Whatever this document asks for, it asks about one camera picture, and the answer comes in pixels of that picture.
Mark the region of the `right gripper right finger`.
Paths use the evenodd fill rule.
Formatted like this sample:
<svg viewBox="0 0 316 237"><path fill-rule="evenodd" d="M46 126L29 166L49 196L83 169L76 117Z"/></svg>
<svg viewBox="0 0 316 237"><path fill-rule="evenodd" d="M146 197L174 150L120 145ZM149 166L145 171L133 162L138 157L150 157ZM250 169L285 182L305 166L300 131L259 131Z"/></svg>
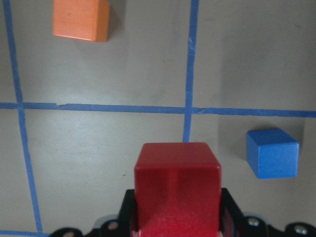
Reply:
<svg viewBox="0 0 316 237"><path fill-rule="evenodd" d="M227 188L221 189L220 232L223 237L238 237L244 214Z"/></svg>

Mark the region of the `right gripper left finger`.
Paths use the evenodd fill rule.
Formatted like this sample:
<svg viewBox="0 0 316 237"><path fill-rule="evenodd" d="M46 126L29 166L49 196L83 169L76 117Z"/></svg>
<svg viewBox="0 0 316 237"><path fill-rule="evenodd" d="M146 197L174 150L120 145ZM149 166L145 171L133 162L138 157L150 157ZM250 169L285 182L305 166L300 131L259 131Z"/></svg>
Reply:
<svg viewBox="0 0 316 237"><path fill-rule="evenodd" d="M118 213L118 222L123 237L135 236L135 193L133 189L125 192Z"/></svg>

